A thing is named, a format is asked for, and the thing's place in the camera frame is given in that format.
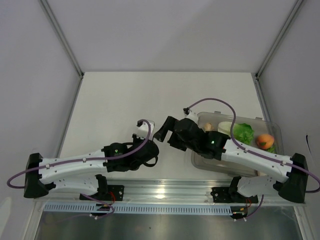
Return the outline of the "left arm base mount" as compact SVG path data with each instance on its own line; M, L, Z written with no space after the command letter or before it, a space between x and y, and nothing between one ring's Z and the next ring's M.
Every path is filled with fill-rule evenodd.
M90 195L91 198L99 201L123 201L125 193L124 185L109 185L106 191L98 191L97 193Z

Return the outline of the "green lettuce leaf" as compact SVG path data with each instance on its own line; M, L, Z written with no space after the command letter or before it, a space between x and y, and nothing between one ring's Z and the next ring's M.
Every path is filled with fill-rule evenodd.
M220 122L217 126L217 131L225 135L231 136L231 126L232 122L223 121ZM254 130L249 124L246 123L235 123L233 125L233 136L237 141L240 141L243 144L250 145L254 139Z

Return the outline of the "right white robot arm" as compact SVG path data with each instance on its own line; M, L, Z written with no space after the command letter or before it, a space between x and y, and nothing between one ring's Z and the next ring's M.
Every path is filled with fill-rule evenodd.
M215 203L258 202L258 196L279 195L297 204L305 202L308 176L306 158L301 154L292 157L272 154L232 139L218 131L204 131L189 118L177 120L168 116L162 127L153 135L160 142L167 133L171 147L190 149L209 160L240 164L263 173L262 176L235 176L225 188L212 188Z

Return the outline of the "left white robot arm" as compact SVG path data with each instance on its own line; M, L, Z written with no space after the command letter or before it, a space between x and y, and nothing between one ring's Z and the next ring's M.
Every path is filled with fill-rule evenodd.
M123 187L108 185L106 174L136 171L141 165L154 167L159 148L152 140L144 141L135 134L132 142L112 143L101 150L72 158L44 158L39 153L29 156L24 181L24 198L36 199L49 193L75 193L80 200L122 200Z

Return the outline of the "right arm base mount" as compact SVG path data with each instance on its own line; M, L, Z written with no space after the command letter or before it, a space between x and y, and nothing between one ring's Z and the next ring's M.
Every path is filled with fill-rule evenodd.
M259 202L257 196L245 197L237 191L231 191L231 193L229 193L229 190L229 187L212 187L210 195L213 198L213 202L225 204L257 204Z

